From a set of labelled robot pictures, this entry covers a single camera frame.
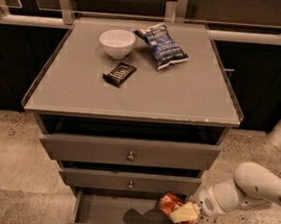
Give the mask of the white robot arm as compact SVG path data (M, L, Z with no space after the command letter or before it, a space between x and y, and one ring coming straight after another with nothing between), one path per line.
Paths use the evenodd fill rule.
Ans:
M176 208L169 218L180 224L200 214L218 217L235 210L268 208L272 203L281 207L281 179L260 164L243 162L232 178L199 190L194 202Z

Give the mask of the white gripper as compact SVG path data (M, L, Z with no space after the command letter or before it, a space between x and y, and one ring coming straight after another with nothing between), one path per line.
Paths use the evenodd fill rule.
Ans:
M194 221L200 215L215 218L226 214L224 210L225 190L219 186L204 187L195 195L195 202L189 201L176 208L171 214L170 219L173 223Z

